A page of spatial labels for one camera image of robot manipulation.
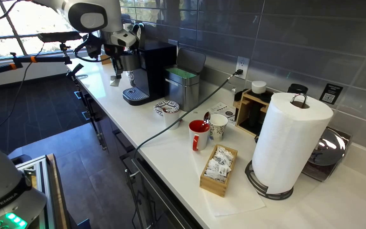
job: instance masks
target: gray tile backsplash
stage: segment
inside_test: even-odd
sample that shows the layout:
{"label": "gray tile backsplash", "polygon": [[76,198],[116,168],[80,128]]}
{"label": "gray tile backsplash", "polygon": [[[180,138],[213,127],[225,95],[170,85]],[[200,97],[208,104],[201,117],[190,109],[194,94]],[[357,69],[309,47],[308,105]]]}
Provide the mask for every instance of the gray tile backsplash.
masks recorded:
{"label": "gray tile backsplash", "polygon": [[318,99],[343,87],[330,126],[366,147],[366,0],[121,0],[123,13],[145,21],[150,37],[179,41],[205,53],[201,78],[221,84],[238,56],[250,59],[247,79],[226,89],[266,81],[276,91],[292,83]]}

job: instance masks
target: white mug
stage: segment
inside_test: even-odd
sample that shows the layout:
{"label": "white mug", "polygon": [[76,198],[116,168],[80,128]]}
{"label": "white mug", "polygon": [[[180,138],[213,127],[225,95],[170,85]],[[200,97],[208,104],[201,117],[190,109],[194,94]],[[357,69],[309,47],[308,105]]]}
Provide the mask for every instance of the white mug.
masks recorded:
{"label": "white mug", "polygon": [[227,126],[228,118],[221,114],[212,114],[210,118],[210,139],[220,142]]}
{"label": "white mug", "polygon": [[[179,112],[180,110],[176,110],[174,113],[167,113],[167,112],[163,112],[163,120],[165,122],[165,128],[170,126],[172,123],[174,123],[180,116],[179,116]],[[179,127],[179,123],[177,122],[176,124],[174,124],[169,130],[174,130],[177,129]]]}
{"label": "white mug", "polygon": [[206,148],[210,125],[203,120],[194,120],[189,123],[189,142],[193,151],[200,151]]}

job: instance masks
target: mug handle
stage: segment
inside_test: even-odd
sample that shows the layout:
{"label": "mug handle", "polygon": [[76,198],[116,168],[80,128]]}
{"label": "mug handle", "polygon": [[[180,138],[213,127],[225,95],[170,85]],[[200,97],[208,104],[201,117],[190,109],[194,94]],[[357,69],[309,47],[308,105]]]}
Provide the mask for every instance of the mug handle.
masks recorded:
{"label": "mug handle", "polygon": [[199,142],[199,135],[194,135],[193,138],[193,151],[198,151],[197,143]]}

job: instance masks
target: qr code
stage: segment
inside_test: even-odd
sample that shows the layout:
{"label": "qr code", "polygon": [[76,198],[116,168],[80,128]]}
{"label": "qr code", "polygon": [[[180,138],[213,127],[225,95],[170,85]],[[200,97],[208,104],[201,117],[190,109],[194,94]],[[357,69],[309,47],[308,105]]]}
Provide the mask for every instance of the qr code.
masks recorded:
{"label": "qr code", "polygon": [[334,97],[336,97],[336,96],[334,96],[332,94],[325,93],[324,96],[323,96],[323,98],[322,98],[322,100],[323,101],[326,101],[328,103],[332,103],[333,100],[334,100]]}

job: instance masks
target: wooden box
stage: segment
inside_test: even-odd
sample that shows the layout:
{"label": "wooden box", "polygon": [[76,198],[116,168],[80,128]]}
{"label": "wooden box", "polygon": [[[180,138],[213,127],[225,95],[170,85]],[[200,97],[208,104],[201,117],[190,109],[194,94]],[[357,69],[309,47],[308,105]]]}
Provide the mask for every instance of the wooden box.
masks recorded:
{"label": "wooden box", "polygon": [[[240,101],[235,101],[233,106],[238,109],[238,115],[237,115],[237,122],[235,124],[236,127],[250,133],[253,136],[256,136],[260,133],[262,129],[262,124],[266,116],[266,112],[269,107],[269,103],[266,103],[262,101],[260,98],[254,97],[248,92],[250,90],[246,90],[242,93],[242,97]],[[256,105],[258,103],[258,106],[261,107],[260,109],[260,117],[255,126],[250,127],[248,123],[249,113],[252,109],[252,106]]]}
{"label": "wooden box", "polygon": [[[231,154],[234,156],[234,158],[233,158],[233,160],[231,162],[231,166],[230,166],[231,171],[228,173],[228,176],[227,176],[227,179],[225,180],[225,183],[221,183],[221,182],[215,181],[215,180],[213,180],[213,179],[211,179],[209,177],[206,177],[204,175],[204,173],[206,172],[208,163],[213,158],[213,156],[215,155],[215,152],[217,151],[217,147],[218,146],[224,147],[225,149],[227,149],[228,151],[230,151]],[[207,191],[210,191],[210,192],[212,192],[214,194],[217,194],[220,197],[224,197],[225,196],[225,192],[226,192],[227,187],[228,187],[228,182],[230,181],[231,174],[232,174],[232,172],[234,170],[234,165],[235,165],[235,160],[237,159],[237,154],[238,154],[238,151],[236,151],[235,149],[231,149],[231,148],[225,147],[223,145],[216,144],[215,147],[214,147],[214,150],[212,151],[211,156],[208,159],[207,164],[204,167],[203,172],[202,172],[202,174],[200,176],[200,187],[203,188],[203,189],[205,189],[205,190],[207,190]]]}

